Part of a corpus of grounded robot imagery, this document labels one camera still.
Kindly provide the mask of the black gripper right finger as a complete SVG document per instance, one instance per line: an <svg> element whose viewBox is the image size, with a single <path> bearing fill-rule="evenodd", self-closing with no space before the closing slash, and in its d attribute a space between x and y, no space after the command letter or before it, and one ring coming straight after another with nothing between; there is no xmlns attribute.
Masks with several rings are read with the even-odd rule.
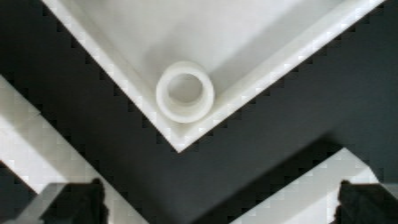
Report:
<svg viewBox="0 0 398 224"><path fill-rule="evenodd" d="M342 182L333 224L398 224L398 183Z"/></svg>

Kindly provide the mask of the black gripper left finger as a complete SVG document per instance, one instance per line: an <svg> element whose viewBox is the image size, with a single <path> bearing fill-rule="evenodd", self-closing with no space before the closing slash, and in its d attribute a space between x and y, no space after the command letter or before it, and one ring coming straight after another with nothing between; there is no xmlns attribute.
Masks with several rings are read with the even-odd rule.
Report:
<svg viewBox="0 0 398 224"><path fill-rule="evenodd" d="M109 224L102 180L95 178L88 183L52 183L26 207L15 224Z"/></svg>

